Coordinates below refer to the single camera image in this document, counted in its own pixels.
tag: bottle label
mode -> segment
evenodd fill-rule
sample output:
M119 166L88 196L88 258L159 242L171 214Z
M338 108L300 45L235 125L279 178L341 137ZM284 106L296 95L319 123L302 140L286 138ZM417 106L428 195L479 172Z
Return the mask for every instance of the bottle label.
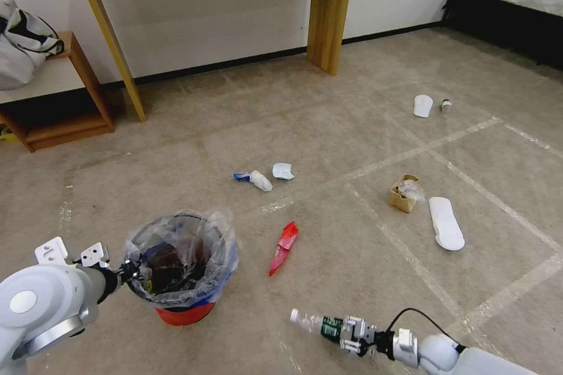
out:
M323 318L323 325L321 327L321 336L329 339L333 343L340 344L340 331L344 321L339 318Z

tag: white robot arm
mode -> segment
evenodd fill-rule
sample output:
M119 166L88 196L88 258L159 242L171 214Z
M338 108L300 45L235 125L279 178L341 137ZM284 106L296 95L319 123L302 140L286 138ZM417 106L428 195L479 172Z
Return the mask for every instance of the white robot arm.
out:
M406 310L385 331L377 331L361 318L347 316L342 322L340 347L360 356L377 351L407 366L421 367L428 375L537 375L484 350L462 346L445 334L429 336L419 346L410 330L390 330Z
M35 250L38 264L0 283L0 375L23 375L25 359L78 335L98 316L98 304L134 268L112 270L96 243L77 260L60 237Z
M138 276L133 262L110 268L102 243L75 260L71 256L56 237L35 250L37 265L0 283L0 375L25 375L28 356L82 333L97 318L98 305ZM418 311L403 310L385 331L354 316L340 319L340 338L333 341L360 356L383 353L429 375L536 375L483 350L464 347L445 334L429 336L419 346L410 330L391 331L407 310Z

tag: white bag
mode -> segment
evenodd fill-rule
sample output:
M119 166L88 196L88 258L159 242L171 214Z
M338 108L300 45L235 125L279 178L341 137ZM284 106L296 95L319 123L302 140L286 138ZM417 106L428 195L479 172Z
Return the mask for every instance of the white bag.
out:
M47 57L64 49L47 22L18 9L14 0L0 0L0 90L26 85Z

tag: garbage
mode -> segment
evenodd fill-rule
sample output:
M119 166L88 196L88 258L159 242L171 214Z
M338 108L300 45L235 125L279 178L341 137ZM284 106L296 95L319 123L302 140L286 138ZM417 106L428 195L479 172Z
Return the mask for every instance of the garbage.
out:
M436 242L450 251L460 250L465 246L463 233L453 214L452 203L444 197L431 197L428 200L432 224L436 232Z
M233 179L237 182L250 182L250 175L248 173L233 173Z
M231 221L227 209L184 211L140 228L125 243L123 261L140 273L129 288L155 308L176 312L215 303L239 261Z
M257 188L260 188L264 192L269 192L272 190L272 184L270 183L270 181L259 171L254 170L252 173L250 173L250 182L254 183Z
M409 213L415 207L417 199L424 200L424 191L418 184L418 177L413 175L402 175L393 186L391 186L391 196L389 205L397 207L403 212Z
M295 176L291 174L291 164L288 163L275 163L272 167L272 175L276 179L291 180Z
M277 243L274 259L272 259L272 263L270 265L270 277L277 271L283 261L286 260L289 255L289 250L297 238L297 233L299 233L299 229L295 225L295 221L292 221L283 228L280 241Z
M265 175L257 170L254 170L250 174L243 172L233 173L233 178L238 182L251 182L264 192L269 192L272 190L272 184L270 183L270 181Z
M290 320L311 334L320 334L333 343L340 344L340 335L344 331L343 319L314 315L293 308Z
M451 109L452 109L452 102L446 98L445 100L442 101L440 110L442 110L443 113L447 113Z
M427 95L418 95L415 97L415 109L413 114L418 117L428 117L434 101Z
M426 199L424 190L422 190L420 183L417 180L405 179L397 185L397 191L415 202L422 202Z

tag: cable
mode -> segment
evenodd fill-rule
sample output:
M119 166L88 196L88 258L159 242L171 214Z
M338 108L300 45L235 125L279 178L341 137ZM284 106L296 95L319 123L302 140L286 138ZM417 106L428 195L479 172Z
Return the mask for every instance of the cable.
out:
M389 326L387 327L387 330L385 330L385 332L389 332L391 331L391 328L393 328L393 325L395 324L395 322L397 322L397 320L403 315L403 313L407 312L407 311L415 311L418 312L419 314L421 314L422 316L424 316L427 320L429 320L430 322L432 322L432 324L438 328L442 334L444 334L445 336L451 338L453 341L455 341L457 344L459 344L459 342L454 339L452 336L450 336L447 332L445 332L442 327L440 327L436 322L434 322L434 320L428 316L427 314L425 314L424 312L416 309L416 308L405 308L402 311L400 311L397 316L393 319L393 321L391 321L391 323L389 324Z

